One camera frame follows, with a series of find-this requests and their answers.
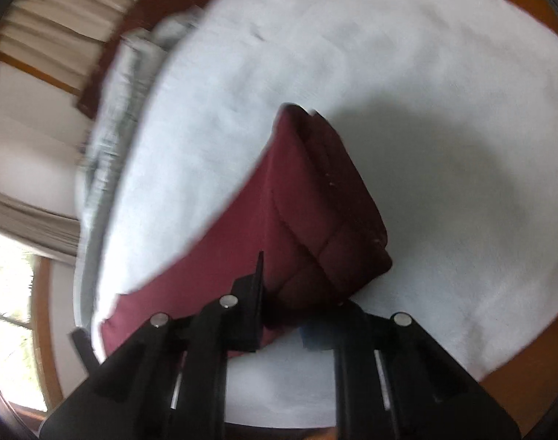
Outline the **beige curtain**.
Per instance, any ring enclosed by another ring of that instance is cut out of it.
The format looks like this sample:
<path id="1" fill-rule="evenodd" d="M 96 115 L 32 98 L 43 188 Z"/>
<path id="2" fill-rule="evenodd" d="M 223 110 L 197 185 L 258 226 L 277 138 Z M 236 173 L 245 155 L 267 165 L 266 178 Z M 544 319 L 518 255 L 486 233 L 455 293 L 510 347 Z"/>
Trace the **beige curtain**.
<path id="1" fill-rule="evenodd" d="M 117 24 L 138 0 L 11 0 L 0 63 L 79 94 Z"/>

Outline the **grey folded quilt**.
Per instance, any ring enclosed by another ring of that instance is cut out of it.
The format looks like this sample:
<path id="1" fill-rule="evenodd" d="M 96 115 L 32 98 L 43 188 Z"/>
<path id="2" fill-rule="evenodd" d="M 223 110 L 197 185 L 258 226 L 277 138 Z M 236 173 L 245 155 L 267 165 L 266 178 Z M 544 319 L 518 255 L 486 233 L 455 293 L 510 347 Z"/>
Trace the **grey folded quilt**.
<path id="1" fill-rule="evenodd" d="M 105 194 L 115 193 L 140 113 L 165 61 L 177 43 L 197 26 L 201 10 L 170 15 L 153 30 L 124 33 L 100 87 L 100 101 L 76 178 L 79 220 L 99 210 Z"/>

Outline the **maroon pants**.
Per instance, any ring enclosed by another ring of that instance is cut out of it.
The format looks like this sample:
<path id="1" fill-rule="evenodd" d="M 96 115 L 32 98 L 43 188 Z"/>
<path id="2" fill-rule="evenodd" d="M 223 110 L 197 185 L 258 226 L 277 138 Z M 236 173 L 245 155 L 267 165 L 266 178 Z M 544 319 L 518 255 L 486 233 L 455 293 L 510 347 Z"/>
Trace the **maroon pants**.
<path id="1" fill-rule="evenodd" d="M 377 205 L 335 129 L 317 113 L 283 106 L 227 209 L 145 286 L 119 297 L 100 326 L 102 346 L 114 352 L 156 313 L 195 315 L 256 269 L 262 303 L 234 336 L 242 351 L 268 345 L 388 272 L 387 244 Z"/>

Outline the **wooden window frame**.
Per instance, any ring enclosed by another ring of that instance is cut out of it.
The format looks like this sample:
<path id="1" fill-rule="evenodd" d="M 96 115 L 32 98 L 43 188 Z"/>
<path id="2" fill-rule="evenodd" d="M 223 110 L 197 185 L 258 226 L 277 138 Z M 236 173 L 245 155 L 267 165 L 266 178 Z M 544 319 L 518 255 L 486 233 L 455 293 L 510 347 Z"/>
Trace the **wooden window frame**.
<path id="1" fill-rule="evenodd" d="M 30 300 L 30 323 L 36 370 L 43 399 L 48 411 L 63 401 L 54 358 L 50 319 L 50 276 L 51 260 L 36 255 Z"/>

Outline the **white fleece bed blanket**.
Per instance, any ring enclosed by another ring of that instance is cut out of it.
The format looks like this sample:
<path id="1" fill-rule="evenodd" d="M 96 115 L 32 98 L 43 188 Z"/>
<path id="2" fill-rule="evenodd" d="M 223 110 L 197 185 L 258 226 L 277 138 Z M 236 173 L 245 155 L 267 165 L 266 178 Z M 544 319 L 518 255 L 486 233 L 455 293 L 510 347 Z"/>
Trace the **white fleece bed blanket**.
<path id="1" fill-rule="evenodd" d="M 558 38 L 504 0 L 216 0 L 172 50 L 105 232 L 95 326 L 188 246 L 285 101 L 342 136 L 406 310 L 474 377 L 558 315 Z"/>

